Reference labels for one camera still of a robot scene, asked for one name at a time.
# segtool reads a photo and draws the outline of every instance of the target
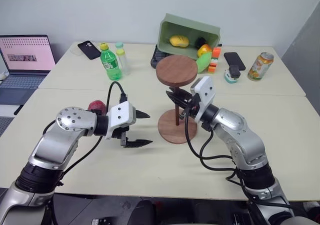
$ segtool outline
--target green toy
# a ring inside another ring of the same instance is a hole
[[[211,52],[206,52],[202,54],[201,57],[199,57],[195,62],[198,67],[198,74],[201,73],[203,70],[205,70],[211,61]]]

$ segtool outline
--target round wooden tabletop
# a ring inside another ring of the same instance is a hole
[[[157,78],[169,87],[188,85],[195,80],[197,72],[196,61],[182,55],[167,56],[156,65]]]

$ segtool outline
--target smartphone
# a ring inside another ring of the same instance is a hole
[[[90,60],[96,59],[101,55],[101,52],[90,41],[79,43],[78,47]]]
[[[241,58],[239,57],[238,53],[236,52],[225,52],[224,57],[226,62],[230,65],[237,65],[240,71],[246,70],[246,66],[242,62]]]

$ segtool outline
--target white wall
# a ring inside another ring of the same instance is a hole
[[[225,45],[274,46],[282,56],[318,1],[0,0],[0,34],[48,34],[59,59],[72,41],[156,43],[171,13],[221,27]]]

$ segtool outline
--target soda bottle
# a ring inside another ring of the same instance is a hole
[[[106,70],[106,74],[111,80],[119,80],[122,77],[121,70],[118,66],[116,55],[110,51],[107,43],[100,43],[101,62]]]

